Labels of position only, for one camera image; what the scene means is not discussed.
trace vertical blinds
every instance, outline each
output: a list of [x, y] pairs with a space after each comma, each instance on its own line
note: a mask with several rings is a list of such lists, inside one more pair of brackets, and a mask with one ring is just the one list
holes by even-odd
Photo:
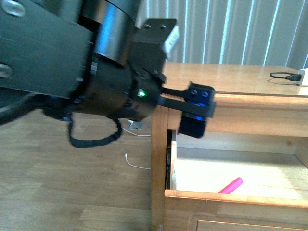
[[308, 0], [142, 0], [146, 18], [176, 18], [171, 62], [308, 67]]

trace wooden desk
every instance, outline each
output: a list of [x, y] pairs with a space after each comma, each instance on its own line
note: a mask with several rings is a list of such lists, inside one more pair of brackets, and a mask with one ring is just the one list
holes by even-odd
[[[278, 71], [297, 72], [273, 66], [167, 63], [166, 87], [185, 89], [189, 81], [214, 87], [217, 107], [207, 131], [261, 135], [265, 141], [286, 137], [281, 147], [276, 142], [273, 148], [294, 146], [292, 155], [307, 167], [308, 87], [269, 76]], [[165, 231], [308, 230], [308, 198], [166, 190], [167, 131], [178, 129], [180, 115], [164, 107], [157, 107], [152, 115], [153, 230], [162, 230], [163, 224]]]

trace metal cylinder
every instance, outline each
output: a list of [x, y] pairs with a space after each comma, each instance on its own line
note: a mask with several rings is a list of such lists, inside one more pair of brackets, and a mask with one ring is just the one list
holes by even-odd
[[101, 23], [94, 52], [125, 66], [140, 0], [86, 0], [82, 15]]

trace white cable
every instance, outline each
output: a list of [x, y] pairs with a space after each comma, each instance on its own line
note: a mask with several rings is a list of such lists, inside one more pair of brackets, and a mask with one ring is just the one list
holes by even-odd
[[126, 162], [130, 165], [130, 166], [132, 166], [132, 167], [137, 167], [137, 168], [141, 168], [141, 169], [148, 169], [148, 170], [150, 170], [151, 168], [148, 168], [148, 167], [139, 167], [139, 166], [135, 166], [135, 165], [132, 165], [130, 162], [128, 162], [128, 160], [127, 160], [127, 153], [125, 153], [125, 159], [126, 159]]
[[122, 127], [122, 129], [123, 129], [124, 131], [126, 131], [126, 132], [130, 133], [130, 134], [135, 135], [135, 136], [151, 136], [151, 135], [138, 135], [138, 134], [136, 134], [136, 133], [133, 133], [133, 132], [131, 132], [131, 131], [126, 130], [126, 129], [125, 129], [125, 128], [123, 128], [123, 127]]

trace desk top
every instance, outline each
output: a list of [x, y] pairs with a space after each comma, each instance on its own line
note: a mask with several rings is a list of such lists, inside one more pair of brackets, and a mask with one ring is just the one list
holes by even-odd
[[279, 66], [166, 63], [165, 87], [183, 90], [192, 81], [212, 86], [217, 93], [308, 97], [308, 87], [271, 78], [271, 72], [298, 73], [298, 70]]

